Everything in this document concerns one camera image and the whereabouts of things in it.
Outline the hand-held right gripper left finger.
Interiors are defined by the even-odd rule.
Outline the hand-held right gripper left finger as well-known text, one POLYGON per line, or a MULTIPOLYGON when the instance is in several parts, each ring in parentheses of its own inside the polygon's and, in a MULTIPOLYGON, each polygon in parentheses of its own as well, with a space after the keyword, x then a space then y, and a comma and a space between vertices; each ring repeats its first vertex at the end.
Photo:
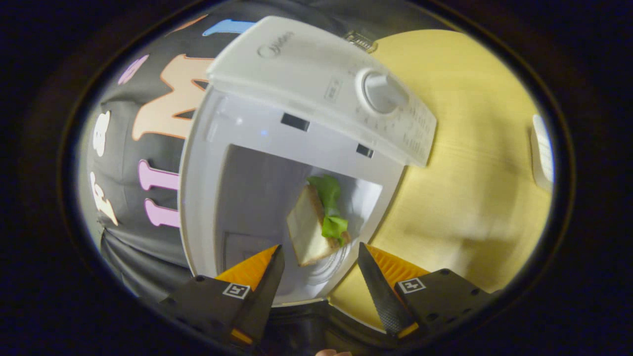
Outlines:
POLYGON ((274 245, 217 277, 194 276, 158 308, 213 342, 255 347, 262 340, 284 268, 283 248, 274 245))

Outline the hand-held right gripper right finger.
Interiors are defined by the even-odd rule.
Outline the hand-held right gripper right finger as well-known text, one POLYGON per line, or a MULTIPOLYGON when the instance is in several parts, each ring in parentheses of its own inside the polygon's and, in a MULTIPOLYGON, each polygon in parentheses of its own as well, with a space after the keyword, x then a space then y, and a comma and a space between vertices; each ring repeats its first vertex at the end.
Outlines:
POLYGON ((397 340, 443 333, 497 298, 449 268, 429 272, 365 243, 357 263, 382 326, 397 340))

